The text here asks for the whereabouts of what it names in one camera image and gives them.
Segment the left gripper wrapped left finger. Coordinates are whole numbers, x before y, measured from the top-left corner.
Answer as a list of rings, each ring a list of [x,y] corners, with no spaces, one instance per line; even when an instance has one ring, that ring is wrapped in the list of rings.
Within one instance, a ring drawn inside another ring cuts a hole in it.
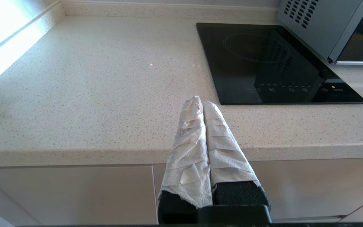
[[[199,96],[181,110],[158,194],[159,224],[194,224],[200,208],[213,205],[204,108]]]

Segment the left gripper wrapped right finger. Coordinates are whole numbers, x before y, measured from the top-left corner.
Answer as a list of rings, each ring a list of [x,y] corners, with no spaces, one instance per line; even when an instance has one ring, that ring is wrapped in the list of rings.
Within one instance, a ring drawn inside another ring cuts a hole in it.
[[[204,102],[203,106],[213,203],[269,206],[260,181],[220,109],[213,102]]]

